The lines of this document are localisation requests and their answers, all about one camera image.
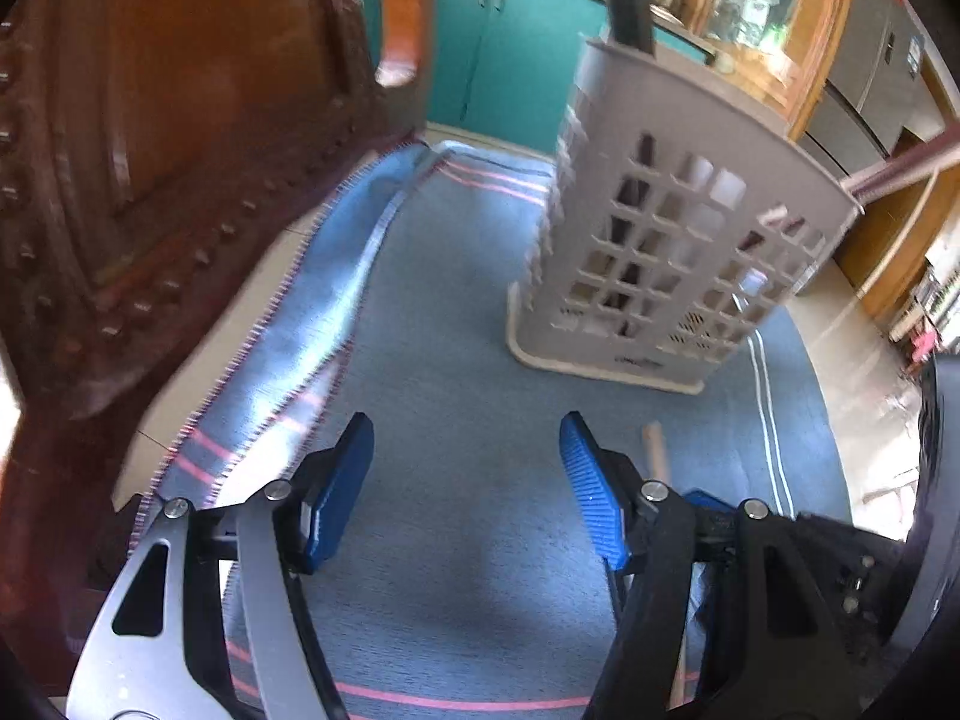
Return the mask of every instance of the floor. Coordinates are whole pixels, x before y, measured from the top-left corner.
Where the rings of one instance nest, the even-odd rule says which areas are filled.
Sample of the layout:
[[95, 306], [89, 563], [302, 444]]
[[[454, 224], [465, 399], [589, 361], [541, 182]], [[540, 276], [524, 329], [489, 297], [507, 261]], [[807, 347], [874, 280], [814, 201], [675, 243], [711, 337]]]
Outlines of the floor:
[[[470, 140], [445, 128], [427, 132], [431, 143], [447, 138]], [[489, 147], [491, 143], [477, 145]], [[205, 342], [157, 397], [141, 422], [117, 481], [116, 507], [133, 493], [147, 490], [165, 447], [203, 401], [266, 308], [306, 241], [312, 220], [313, 214], [308, 214], [284, 230]], [[787, 308], [820, 380], [850, 489], [854, 522], [903, 538], [911, 521], [909, 500], [905, 505], [895, 494], [876, 493], [898, 487], [904, 474], [916, 467], [918, 394], [899, 379], [896, 353], [862, 312], [853, 289], [832, 261]], [[4, 384], [6, 379], [0, 376], [0, 454], [17, 414], [11, 388]]]

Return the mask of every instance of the blue rug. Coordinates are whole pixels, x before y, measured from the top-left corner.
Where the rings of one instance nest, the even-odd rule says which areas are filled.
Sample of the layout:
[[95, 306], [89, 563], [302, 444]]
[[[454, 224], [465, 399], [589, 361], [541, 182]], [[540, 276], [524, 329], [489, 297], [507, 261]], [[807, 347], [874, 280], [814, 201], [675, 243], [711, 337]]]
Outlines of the blue rug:
[[[641, 472], [641, 429], [659, 421], [678, 490], [850, 519], [826, 408], [786, 310], [698, 396], [530, 370], [511, 356], [507, 288], [524, 269], [550, 175], [543, 162], [446, 143], [427, 155], [410, 146], [344, 187], [264, 319], [275, 341], [261, 355], [269, 365], [244, 378], [251, 351], [238, 357], [157, 479], [163, 497], [229, 502], [217, 494], [229, 475], [246, 473], [255, 490], [294, 455], [332, 445], [357, 410], [371, 417], [376, 454], [339, 554], [305, 581], [351, 713], [580, 715], [613, 618], [558, 455], [568, 410]], [[347, 235], [361, 219], [371, 235], [386, 230], [379, 250], [354, 232], [341, 247], [352, 253], [331, 259], [331, 230]], [[344, 276], [350, 262], [357, 278]], [[333, 274], [366, 281], [362, 307], [354, 290], [333, 311], [322, 286]], [[315, 306], [301, 284], [318, 290]], [[325, 329], [306, 337], [304, 323]], [[254, 408], [264, 388], [269, 403]], [[303, 409], [293, 429], [288, 408]], [[282, 451], [256, 459], [251, 447], [271, 432]], [[187, 451], [209, 484], [184, 473], [177, 459]], [[232, 586], [226, 602], [234, 683], [253, 700]]]

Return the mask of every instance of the laundry basket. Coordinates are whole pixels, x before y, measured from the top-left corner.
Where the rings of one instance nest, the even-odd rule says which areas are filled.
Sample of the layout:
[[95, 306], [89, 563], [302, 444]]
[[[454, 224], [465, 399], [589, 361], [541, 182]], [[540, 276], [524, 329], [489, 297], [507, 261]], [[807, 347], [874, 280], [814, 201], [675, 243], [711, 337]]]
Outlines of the laundry basket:
[[529, 271], [510, 292], [522, 362], [697, 394], [829, 257], [860, 206], [733, 93], [587, 41]]

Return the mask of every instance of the white stripe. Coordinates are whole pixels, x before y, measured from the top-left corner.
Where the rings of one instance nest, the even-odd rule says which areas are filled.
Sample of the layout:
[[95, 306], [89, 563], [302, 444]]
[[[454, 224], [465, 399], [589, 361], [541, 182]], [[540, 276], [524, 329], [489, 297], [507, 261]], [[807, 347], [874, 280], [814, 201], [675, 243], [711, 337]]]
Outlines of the white stripe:
[[790, 517], [795, 517], [797, 513], [793, 508], [793, 495], [790, 494], [790, 485], [786, 483], [786, 474], [784, 473], [784, 458], [779, 453], [779, 436], [776, 435], [776, 418], [774, 418], [774, 398], [770, 389], [770, 370], [767, 368], [767, 350], [763, 343], [763, 336], [760, 330], [757, 330], [757, 341], [760, 344], [760, 363], [763, 365], [763, 381], [767, 386], [767, 410], [770, 413], [770, 430], [774, 434], [774, 450], [776, 450], [776, 469], [779, 471], [781, 482], [784, 483], [784, 492], [786, 493], [786, 503], [790, 507]]
[[757, 410], [760, 412], [760, 425], [763, 426], [763, 448], [767, 452], [767, 470], [770, 472], [770, 484], [774, 488], [774, 503], [776, 503], [776, 513], [783, 514], [784, 507], [779, 502], [779, 490], [776, 489], [776, 477], [774, 476], [774, 460], [770, 455], [770, 436], [767, 433], [767, 418], [763, 413], [763, 397], [760, 393], [760, 369], [757, 367], [757, 351], [754, 348], [754, 340], [747, 338], [750, 344], [750, 360], [754, 364], [754, 383], [757, 386]]

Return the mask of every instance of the blue gripper pad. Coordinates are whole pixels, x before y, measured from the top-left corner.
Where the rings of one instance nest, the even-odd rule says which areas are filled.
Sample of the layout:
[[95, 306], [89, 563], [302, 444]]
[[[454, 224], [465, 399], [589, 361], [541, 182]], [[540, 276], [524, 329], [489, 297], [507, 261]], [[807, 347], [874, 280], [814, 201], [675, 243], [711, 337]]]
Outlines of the blue gripper pad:
[[310, 481], [301, 509], [307, 573], [336, 554], [372, 460], [373, 423], [356, 413], [333, 449], [311, 453], [296, 471], [295, 482], [298, 475]]
[[614, 571], [630, 557], [626, 536], [629, 498], [579, 412], [560, 422], [560, 457], [597, 555]]

